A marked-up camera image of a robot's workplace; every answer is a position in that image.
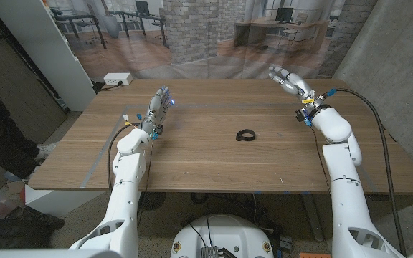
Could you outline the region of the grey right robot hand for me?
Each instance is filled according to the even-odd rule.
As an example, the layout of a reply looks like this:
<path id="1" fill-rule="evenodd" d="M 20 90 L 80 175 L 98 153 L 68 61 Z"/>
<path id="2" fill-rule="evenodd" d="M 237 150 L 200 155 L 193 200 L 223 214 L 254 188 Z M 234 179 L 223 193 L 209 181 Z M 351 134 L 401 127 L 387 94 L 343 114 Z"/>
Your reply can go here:
<path id="1" fill-rule="evenodd" d="M 323 97 L 315 96 L 315 90 L 302 77 L 282 67 L 270 66 L 269 77 L 280 84 L 284 91 L 291 95 L 296 95 L 304 104 L 308 113 L 321 106 L 324 101 Z"/>

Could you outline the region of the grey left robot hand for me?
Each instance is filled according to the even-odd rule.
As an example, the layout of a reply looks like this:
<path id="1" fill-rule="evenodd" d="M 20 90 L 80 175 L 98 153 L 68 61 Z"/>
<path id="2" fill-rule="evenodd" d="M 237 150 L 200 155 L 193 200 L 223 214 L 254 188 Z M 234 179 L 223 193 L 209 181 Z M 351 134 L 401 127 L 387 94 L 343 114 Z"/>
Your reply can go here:
<path id="1" fill-rule="evenodd" d="M 173 104 L 174 100 L 171 98 L 169 88 L 163 85 L 151 98 L 141 129 L 152 138 L 154 135 L 161 135 L 166 113 Z"/>

